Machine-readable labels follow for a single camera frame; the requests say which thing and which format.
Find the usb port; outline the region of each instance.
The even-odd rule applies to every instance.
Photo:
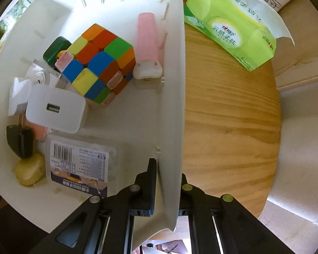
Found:
[[[57,105],[53,105],[53,104],[48,103],[47,104],[47,110],[51,111],[51,112],[59,113],[60,112],[60,107],[57,106]]]

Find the nutrition label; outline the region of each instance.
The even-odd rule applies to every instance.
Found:
[[[109,153],[51,141],[51,168],[107,182]]]

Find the green tissue pack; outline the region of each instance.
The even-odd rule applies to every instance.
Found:
[[[187,0],[184,20],[221,45],[248,71],[271,59],[279,37],[292,37],[263,0]]]

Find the white storage box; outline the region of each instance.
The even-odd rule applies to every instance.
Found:
[[[35,0],[18,20],[0,52],[0,194],[25,218],[50,232],[83,199],[73,190],[56,194],[43,180],[35,187],[19,185],[12,169],[19,158],[10,150],[5,129],[15,119],[7,117],[9,87],[14,77],[24,77],[34,59],[58,36],[73,42],[92,24],[107,28],[136,44],[138,15],[152,12],[164,47],[165,82],[161,91],[139,90],[129,85],[105,108],[89,104],[81,135],[125,142],[127,159],[118,161],[117,191],[133,184],[147,169],[148,159],[158,159],[155,212],[137,217],[134,247],[158,231],[176,225],[179,209],[184,129],[185,38],[182,0]]]

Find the pink bottle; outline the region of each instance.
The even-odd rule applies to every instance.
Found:
[[[157,25],[153,13],[141,13],[138,17],[137,46],[135,47],[135,79],[160,78],[162,67],[158,61]]]

